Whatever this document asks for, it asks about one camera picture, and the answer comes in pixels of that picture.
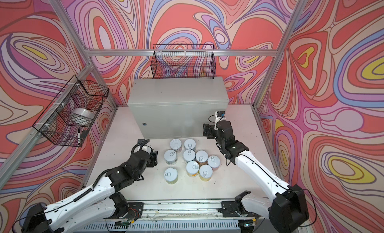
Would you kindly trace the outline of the teal label can back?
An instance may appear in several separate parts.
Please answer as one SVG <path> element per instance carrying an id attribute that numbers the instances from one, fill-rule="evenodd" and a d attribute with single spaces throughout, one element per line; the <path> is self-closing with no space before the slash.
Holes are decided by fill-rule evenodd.
<path id="1" fill-rule="evenodd" d="M 193 150 L 193 151 L 196 151 L 196 141 L 194 139 L 186 139 L 185 142 L 184 142 L 184 148 L 185 150 Z"/>

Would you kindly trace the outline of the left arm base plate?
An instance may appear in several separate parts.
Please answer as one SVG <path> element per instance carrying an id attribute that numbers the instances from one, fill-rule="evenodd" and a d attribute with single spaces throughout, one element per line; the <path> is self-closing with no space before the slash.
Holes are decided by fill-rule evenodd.
<path id="1" fill-rule="evenodd" d="M 144 203 L 128 202 L 119 203 L 115 206 L 116 210 L 110 218 L 112 219 L 128 219 L 137 220 L 142 217 Z"/>

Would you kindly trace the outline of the grey metal cabinet box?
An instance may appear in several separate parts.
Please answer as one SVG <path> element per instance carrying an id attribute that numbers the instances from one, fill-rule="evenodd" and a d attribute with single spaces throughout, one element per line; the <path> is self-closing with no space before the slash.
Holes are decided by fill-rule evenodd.
<path id="1" fill-rule="evenodd" d="M 209 116 L 228 104 L 221 77 L 139 79 L 127 102 L 145 139 L 202 137 Z"/>

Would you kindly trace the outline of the orange label can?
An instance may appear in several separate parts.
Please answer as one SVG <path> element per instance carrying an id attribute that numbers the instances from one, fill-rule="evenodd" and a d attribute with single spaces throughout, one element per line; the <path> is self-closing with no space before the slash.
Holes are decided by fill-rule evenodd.
<path id="1" fill-rule="evenodd" d="M 207 164 L 208 157 L 209 156 L 208 156 L 208 153 L 206 151 L 199 150 L 196 153 L 195 160 L 201 166 L 201 165 Z"/>

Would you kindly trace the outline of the black marker pen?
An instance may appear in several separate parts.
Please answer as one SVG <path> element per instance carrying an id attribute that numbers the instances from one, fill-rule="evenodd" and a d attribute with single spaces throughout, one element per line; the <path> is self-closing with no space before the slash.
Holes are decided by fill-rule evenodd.
<path id="1" fill-rule="evenodd" d="M 81 139 L 81 129 L 80 128 L 78 128 L 77 141 L 78 141 L 77 146 L 81 146 L 82 145 L 82 139 Z"/>

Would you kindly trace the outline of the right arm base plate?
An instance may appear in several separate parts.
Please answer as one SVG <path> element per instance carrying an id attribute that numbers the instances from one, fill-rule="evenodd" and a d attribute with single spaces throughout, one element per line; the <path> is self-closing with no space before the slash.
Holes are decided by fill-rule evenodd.
<path id="1" fill-rule="evenodd" d="M 246 217 L 253 217 L 258 219 L 260 216 L 247 212 L 245 208 L 237 201 L 222 201 L 221 207 L 217 209 L 219 213 L 223 215 L 225 218 L 246 218 Z"/>

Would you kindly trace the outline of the yellow label can front-right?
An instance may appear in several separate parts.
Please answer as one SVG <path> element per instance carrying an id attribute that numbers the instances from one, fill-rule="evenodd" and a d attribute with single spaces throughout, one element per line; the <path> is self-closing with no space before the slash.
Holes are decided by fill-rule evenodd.
<path id="1" fill-rule="evenodd" d="M 213 169 L 211 166 L 205 164 L 202 165 L 199 169 L 199 177 L 202 181 L 207 182 L 213 176 Z"/>

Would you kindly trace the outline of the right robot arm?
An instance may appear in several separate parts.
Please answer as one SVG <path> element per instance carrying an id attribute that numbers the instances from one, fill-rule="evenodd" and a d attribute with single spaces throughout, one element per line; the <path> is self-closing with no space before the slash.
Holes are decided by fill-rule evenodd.
<path id="1" fill-rule="evenodd" d="M 255 214 L 268 219 L 279 233 L 292 233 L 310 218 L 304 189 L 290 186 L 262 165 L 249 148 L 237 140 L 230 121 L 203 124 L 203 136 L 214 139 L 220 153 L 250 176 L 266 194 L 266 198 L 244 191 L 234 199 L 234 207 L 221 208 L 223 214 L 246 217 Z"/>

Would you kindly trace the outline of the aluminium front rail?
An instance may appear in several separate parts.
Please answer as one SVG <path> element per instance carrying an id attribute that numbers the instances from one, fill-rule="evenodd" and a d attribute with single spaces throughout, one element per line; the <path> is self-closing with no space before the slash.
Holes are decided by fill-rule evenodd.
<path id="1" fill-rule="evenodd" d="M 51 216 L 52 221 L 58 224 L 64 224 L 70 220 L 74 220 L 77 224 L 92 223 L 102 218 L 111 217 L 115 212 L 115 206 L 119 203 L 128 203 L 121 194 L 114 194 L 111 197 L 105 198 L 103 201 L 85 207 L 84 200 L 77 200 L 70 203 L 68 206 L 63 206 L 56 209 Z M 181 216 L 188 214 L 191 211 L 215 211 L 221 207 L 221 202 L 213 200 L 207 201 L 174 201 L 174 202 L 157 202 L 157 203 L 144 203 L 143 212 L 145 211 L 160 211 L 170 212 Z"/>

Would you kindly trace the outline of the green label can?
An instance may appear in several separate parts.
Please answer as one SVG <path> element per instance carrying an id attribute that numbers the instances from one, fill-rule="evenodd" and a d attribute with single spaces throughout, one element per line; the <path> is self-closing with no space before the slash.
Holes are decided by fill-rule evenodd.
<path id="1" fill-rule="evenodd" d="M 167 168 L 164 173 L 164 179 L 170 185 L 175 184 L 179 179 L 178 171 L 173 167 Z"/>

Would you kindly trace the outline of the yellow label can front-left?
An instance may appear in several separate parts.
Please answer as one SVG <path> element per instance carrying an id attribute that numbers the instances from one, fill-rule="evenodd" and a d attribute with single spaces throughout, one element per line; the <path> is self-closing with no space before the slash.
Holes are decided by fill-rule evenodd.
<path id="1" fill-rule="evenodd" d="M 186 165 L 187 175 L 191 178 L 196 177 L 199 174 L 200 165 L 196 161 L 190 161 Z"/>

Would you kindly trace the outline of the red label can right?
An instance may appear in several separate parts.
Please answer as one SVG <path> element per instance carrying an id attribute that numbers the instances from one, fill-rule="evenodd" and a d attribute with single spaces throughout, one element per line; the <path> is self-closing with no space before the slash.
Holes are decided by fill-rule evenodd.
<path id="1" fill-rule="evenodd" d="M 212 168 L 213 171 L 219 169 L 221 165 L 221 160 L 216 155 L 211 155 L 208 157 L 207 164 Z"/>

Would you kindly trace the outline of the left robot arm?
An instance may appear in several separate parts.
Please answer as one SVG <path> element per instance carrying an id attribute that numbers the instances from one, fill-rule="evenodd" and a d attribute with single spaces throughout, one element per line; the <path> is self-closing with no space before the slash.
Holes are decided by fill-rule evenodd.
<path id="1" fill-rule="evenodd" d="M 158 153 L 142 139 L 132 148 L 129 159 L 121 165 L 102 171 L 94 183 L 59 202 L 32 206 L 23 221 L 23 233 L 73 233 L 98 221 L 124 217 L 130 206 L 120 193 L 134 182 L 144 180 L 147 168 L 158 163 Z"/>

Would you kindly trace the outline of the pink label can plain lid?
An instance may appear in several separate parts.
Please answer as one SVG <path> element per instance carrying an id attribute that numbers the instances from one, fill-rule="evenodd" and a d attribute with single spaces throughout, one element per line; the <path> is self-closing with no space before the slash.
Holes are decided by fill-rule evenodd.
<path id="1" fill-rule="evenodd" d="M 170 142 L 170 148 L 174 150 L 176 153 L 179 153 L 182 151 L 183 144 L 180 139 L 172 139 Z"/>

